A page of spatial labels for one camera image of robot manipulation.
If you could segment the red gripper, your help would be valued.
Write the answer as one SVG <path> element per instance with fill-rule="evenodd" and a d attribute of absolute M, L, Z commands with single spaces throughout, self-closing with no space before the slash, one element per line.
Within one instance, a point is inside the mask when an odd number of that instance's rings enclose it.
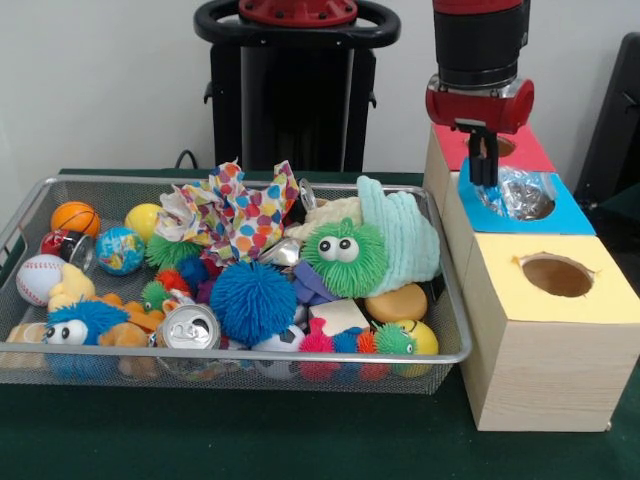
<path fill-rule="evenodd" d="M 534 103 L 534 83 L 515 78 L 500 88 L 460 90 L 446 86 L 434 74 L 425 94 L 427 112 L 438 125 L 472 131 L 468 141 L 469 175 L 474 185 L 495 187 L 498 181 L 498 138 L 496 133 L 516 134 L 530 116 Z"/>

